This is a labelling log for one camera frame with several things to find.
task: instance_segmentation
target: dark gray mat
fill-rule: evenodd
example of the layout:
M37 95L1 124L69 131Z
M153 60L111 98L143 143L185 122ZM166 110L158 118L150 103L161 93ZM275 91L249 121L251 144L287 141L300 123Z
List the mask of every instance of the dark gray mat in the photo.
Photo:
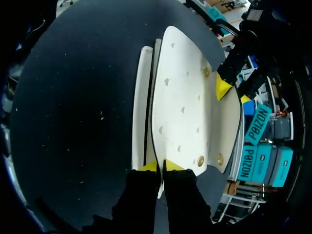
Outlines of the dark gray mat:
M140 50L169 25L190 37L214 69L219 66L219 42L176 0L80 0L33 49L13 103L12 156L29 206L47 229L34 205L40 196L77 228L91 224L94 214L110 218L131 169ZM198 181L207 200L215 194L212 207L220 199L213 186L222 190L217 178L227 177L213 171ZM156 218L167 222L165 215Z

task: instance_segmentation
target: shelving unit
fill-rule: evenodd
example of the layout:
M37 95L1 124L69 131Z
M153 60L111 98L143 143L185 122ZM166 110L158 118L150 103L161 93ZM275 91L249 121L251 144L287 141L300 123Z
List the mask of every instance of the shelving unit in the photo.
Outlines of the shelving unit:
M223 196L228 201L226 202L226 206L224 208L224 211L222 212L222 214L219 218L219 222L223 219L224 216L231 217L237 221L243 219L243 217L236 217L236 216L226 214L226 211L228 210L230 205L231 206L237 206L237 207L244 208L244 209L248 209L248 210L251 209L250 212L247 212L247 215L249 215L249 214L253 213L258 208L258 206L260 204L266 203L266 201L264 201L264 200L249 199L249 198L245 198L245 197L241 197L241 196L237 196L237 195L223 194ZM249 205L240 204L240 203L237 203L237 201L235 202L235 200L249 202L250 204Z

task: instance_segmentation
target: shelf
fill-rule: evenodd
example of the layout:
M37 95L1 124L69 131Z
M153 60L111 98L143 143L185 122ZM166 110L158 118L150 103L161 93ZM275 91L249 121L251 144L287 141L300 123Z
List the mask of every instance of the shelf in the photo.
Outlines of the shelf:
M230 218L234 218L234 219L237 219L237 220L241 220L241 219L243 219L243 218L239 218L239 217L231 216L231 215L228 215L228 214L224 214L224 216L227 216L227 217L230 217Z
M251 206L247 206L247 205L243 205L243 204L239 204L239 203L236 203L236 202L231 202L230 205L233 205L233 206L238 206L238 207L241 207L241 208L246 208L246 209L251 209L252 207Z
M270 87L270 94L271 94L273 110L274 110L274 114L272 113L271 116L276 116L276 103L275 103L273 88L272 88L272 84L271 84L270 78L267 77L267 79L268 79L268 84L269 84L269 87Z

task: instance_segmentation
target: blue box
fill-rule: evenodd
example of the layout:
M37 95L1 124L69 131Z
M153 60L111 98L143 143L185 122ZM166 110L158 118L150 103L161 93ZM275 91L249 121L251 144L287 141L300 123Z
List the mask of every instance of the blue box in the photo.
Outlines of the blue box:
M244 145L242 160L238 171L238 180L251 181L254 171L255 159L257 156L257 146Z
M283 187L293 158L293 150L288 147L278 148L275 167L270 180L272 187Z
M268 170L272 145L259 144L257 149L257 157L253 169L252 182L264 183L265 175Z

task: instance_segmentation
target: hole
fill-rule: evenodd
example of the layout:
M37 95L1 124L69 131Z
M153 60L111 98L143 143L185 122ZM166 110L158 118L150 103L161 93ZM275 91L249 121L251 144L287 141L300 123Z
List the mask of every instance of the hole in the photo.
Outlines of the hole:
M168 84L169 84L169 79L168 79L168 78L165 79L164 82L165 82L165 85L168 86Z

